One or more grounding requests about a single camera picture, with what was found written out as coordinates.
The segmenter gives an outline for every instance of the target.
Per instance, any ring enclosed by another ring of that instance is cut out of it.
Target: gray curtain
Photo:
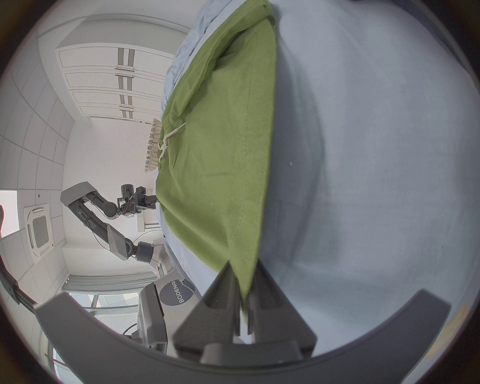
[[[119,291],[138,291],[155,280],[153,272],[122,276],[70,275],[62,290],[90,294],[118,294]]]

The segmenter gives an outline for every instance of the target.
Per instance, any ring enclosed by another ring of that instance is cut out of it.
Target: ceiling air conditioner
[[[49,204],[27,207],[24,216],[28,245],[36,264],[54,247]]]

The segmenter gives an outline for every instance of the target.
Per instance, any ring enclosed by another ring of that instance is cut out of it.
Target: gray machine
[[[203,297],[163,243],[133,244],[86,206],[108,218],[154,209],[145,188],[122,186],[117,205],[88,182],[61,201],[122,260],[149,263],[157,280],[139,297],[138,329],[118,335],[68,294],[36,304],[0,263],[0,280],[17,303],[33,312],[71,370],[85,383],[399,383],[436,339],[450,305],[420,290],[397,313],[361,338],[312,358],[317,337],[261,262],[245,307],[252,344],[239,341],[240,289],[226,263]]]

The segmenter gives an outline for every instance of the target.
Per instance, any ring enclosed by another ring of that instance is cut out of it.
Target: bed
[[[474,79],[441,36],[394,2],[271,3],[275,114],[258,257],[317,334],[314,355],[365,334],[421,288],[450,302],[447,324],[460,327],[480,288]],[[217,8],[203,9],[169,70],[165,106],[243,1],[209,4]],[[204,293],[216,271],[158,215]]]

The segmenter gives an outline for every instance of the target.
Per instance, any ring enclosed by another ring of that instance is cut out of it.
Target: curved gray bracket
[[[174,359],[118,335],[68,294],[36,306],[48,339],[85,384],[395,384],[421,360],[440,332],[450,305],[421,290],[361,338],[298,363],[232,369]]]

